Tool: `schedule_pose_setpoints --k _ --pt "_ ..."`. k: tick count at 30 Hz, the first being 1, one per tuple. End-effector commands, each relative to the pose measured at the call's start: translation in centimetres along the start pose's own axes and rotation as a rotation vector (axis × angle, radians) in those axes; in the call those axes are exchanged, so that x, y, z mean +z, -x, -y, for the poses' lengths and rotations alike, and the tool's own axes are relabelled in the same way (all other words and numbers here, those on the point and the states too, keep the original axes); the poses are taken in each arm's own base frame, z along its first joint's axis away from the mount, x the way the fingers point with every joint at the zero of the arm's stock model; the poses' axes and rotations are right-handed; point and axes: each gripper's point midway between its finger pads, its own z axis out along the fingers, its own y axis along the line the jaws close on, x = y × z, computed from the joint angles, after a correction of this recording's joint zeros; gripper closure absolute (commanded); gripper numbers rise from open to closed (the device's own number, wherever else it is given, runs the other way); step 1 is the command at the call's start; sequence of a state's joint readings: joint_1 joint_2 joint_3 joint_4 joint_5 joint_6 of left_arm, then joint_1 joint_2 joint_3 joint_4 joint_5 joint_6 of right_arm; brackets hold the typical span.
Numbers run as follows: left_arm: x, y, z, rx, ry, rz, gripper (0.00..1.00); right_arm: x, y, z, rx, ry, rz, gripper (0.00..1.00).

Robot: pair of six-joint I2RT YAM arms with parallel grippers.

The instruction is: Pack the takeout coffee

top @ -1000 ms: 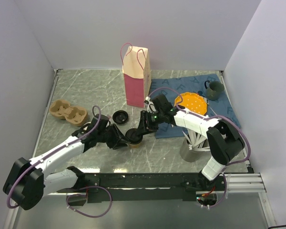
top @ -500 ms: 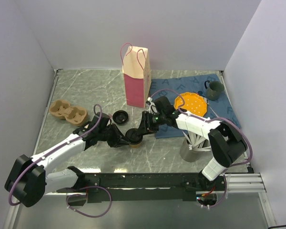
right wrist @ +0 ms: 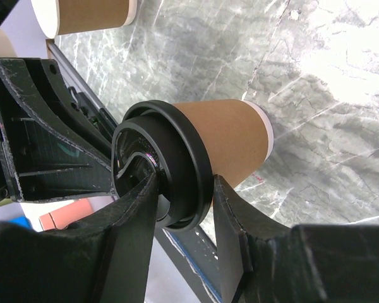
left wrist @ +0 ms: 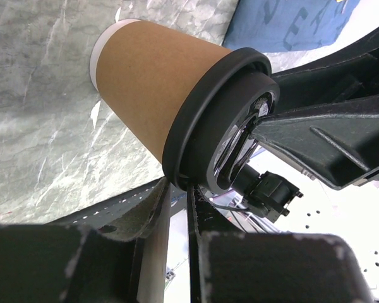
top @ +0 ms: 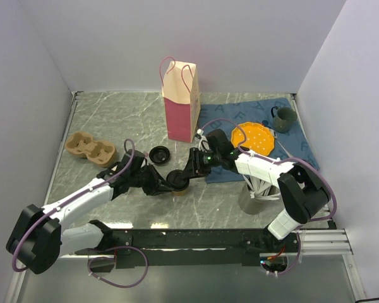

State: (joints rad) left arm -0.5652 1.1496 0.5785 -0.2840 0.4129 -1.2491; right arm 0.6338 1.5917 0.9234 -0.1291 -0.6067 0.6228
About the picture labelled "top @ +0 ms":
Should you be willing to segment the pink cream paper gift bag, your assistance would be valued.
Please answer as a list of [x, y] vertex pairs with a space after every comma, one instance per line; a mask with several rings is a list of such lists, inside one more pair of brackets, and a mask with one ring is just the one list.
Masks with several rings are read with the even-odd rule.
[[159, 71], [164, 99], [167, 136], [171, 140], [191, 143], [200, 115], [200, 89], [197, 65], [169, 56], [169, 65]]

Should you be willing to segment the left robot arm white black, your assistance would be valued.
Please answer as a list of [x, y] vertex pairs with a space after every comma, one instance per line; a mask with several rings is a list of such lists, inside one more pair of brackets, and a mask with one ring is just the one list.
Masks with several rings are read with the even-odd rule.
[[13, 271], [43, 273], [58, 257], [70, 253], [67, 245], [74, 243], [73, 235], [86, 238], [97, 253], [107, 253], [113, 240], [109, 234], [91, 223], [76, 230], [71, 230], [70, 225], [94, 208], [127, 193], [131, 187], [142, 188], [147, 196], [172, 191], [171, 183], [147, 163], [143, 153], [128, 150], [122, 160], [69, 196], [40, 208], [34, 204], [25, 207], [6, 244], [6, 250], [13, 256]]

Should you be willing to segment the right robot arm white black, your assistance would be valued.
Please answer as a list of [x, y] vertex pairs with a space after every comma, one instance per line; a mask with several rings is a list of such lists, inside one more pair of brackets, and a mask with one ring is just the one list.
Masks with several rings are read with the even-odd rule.
[[225, 132], [216, 129], [203, 134], [208, 148], [191, 148], [187, 164], [179, 180], [208, 176], [213, 167], [222, 167], [233, 173], [267, 182], [279, 189], [284, 209], [265, 228], [264, 246], [269, 251], [278, 251], [286, 243], [286, 237], [298, 227], [311, 221], [331, 198], [328, 184], [319, 173], [302, 160], [274, 160], [261, 156], [241, 146], [234, 147]]

